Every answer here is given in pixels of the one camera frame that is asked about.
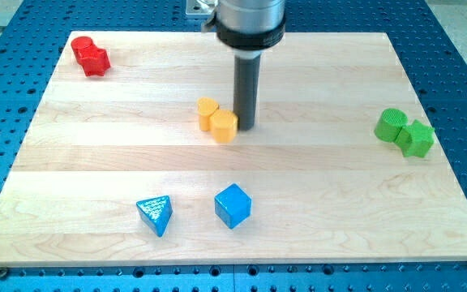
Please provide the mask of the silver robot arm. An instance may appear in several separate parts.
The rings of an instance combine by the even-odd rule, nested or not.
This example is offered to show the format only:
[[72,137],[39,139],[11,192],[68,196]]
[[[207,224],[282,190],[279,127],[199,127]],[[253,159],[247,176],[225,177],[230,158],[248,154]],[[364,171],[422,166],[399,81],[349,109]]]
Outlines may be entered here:
[[236,58],[258,58],[285,35],[285,0],[219,0],[201,30],[215,30]]

